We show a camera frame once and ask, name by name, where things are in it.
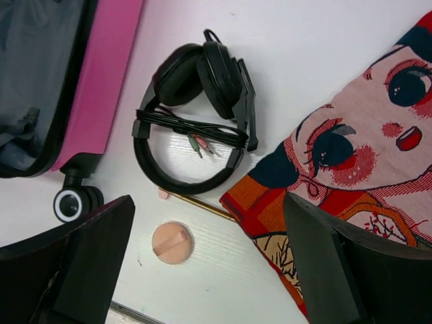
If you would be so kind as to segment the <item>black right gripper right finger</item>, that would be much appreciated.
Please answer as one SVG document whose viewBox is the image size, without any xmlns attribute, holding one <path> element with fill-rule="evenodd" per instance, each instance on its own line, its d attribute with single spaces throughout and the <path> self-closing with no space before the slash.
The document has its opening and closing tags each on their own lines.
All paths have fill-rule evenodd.
<svg viewBox="0 0 432 324">
<path fill-rule="evenodd" d="M 294 193 L 283 214 L 309 323 L 431 322 L 431 251 L 372 234 Z"/>
</svg>

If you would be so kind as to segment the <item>peach round powder puff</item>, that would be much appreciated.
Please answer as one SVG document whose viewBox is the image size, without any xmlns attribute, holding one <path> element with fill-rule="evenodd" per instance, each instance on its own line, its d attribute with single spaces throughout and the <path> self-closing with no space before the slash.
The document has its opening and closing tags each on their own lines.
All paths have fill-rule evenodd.
<svg viewBox="0 0 432 324">
<path fill-rule="evenodd" d="M 190 230 L 182 223 L 170 221 L 161 224 L 152 236 L 155 256 L 168 265 L 179 265 L 186 261 L 194 249 Z"/>
</svg>

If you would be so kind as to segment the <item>gold pen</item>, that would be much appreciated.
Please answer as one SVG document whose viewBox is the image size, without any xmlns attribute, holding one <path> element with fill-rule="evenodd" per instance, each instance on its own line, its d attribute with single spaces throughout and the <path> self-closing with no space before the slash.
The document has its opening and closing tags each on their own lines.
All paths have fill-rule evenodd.
<svg viewBox="0 0 432 324">
<path fill-rule="evenodd" d="M 193 196 L 184 196 L 184 195 L 176 194 L 176 193 L 173 193 L 173 192 L 170 192 L 170 191 L 166 191 L 166 192 L 169 193 L 169 197 L 170 196 L 176 197 L 176 198 L 178 198 L 178 199 L 180 199 L 180 200 L 182 200 L 182 201 L 184 201 L 184 202 L 186 202 L 186 203 L 188 203 L 190 205 L 193 205 L 193 206 L 198 207 L 198 208 L 200 208 L 202 210 L 208 211 L 208 212 L 210 212 L 210 213 L 212 213 L 212 214 L 214 214 L 214 215 L 216 215 L 218 217 L 222 217 L 222 218 L 224 218 L 226 220 L 229 220 L 229 221 L 232 221 L 232 222 L 236 222 L 236 220 L 234 219 L 234 217 L 232 217 L 228 212 L 226 212 L 226 211 L 224 211 L 222 209 L 219 209 L 217 207 L 214 207 L 213 205 L 210 205 L 210 204 L 208 204 L 208 203 L 206 203 L 204 201 L 201 201 L 201 200 L 199 200 L 197 198 L 194 198 Z"/>
</svg>

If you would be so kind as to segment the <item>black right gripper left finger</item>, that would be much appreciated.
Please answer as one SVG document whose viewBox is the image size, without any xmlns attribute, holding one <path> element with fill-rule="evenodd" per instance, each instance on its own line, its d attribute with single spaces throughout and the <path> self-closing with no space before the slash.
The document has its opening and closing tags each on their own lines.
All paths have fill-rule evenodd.
<svg viewBox="0 0 432 324">
<path fill-rule="evenodd" d="M 104 323 L 135 210 L 132 197 L 121 196 L 1 247 L 1 322 Z"/>
</svg>

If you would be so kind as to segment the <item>red anime print cloth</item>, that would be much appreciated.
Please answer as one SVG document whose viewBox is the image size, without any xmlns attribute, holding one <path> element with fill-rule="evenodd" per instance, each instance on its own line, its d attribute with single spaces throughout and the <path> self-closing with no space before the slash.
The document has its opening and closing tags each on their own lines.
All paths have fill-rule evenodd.
<svg viewBox="0 0 432 324">
<path fill-rule="evenodd" d="M 289 192 L 382 238 L 431 248 L 431 14 L 221 197 L 306 313 L 284 221 Z"/>
</svg>

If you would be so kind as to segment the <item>pink hard-shell suitcase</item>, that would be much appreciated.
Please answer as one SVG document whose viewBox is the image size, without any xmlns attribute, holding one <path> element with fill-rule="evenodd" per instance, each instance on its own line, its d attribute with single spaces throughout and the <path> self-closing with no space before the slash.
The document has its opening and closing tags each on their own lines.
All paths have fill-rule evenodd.
<svg viewBox="0 0 432 324">
<path fill-rule="evenodd" d="M 82 181 L 105 152 L 143 5 L 1 2 L 1 177 L 61 172 L 61 222 L 104 203 Z"/>
</svg>

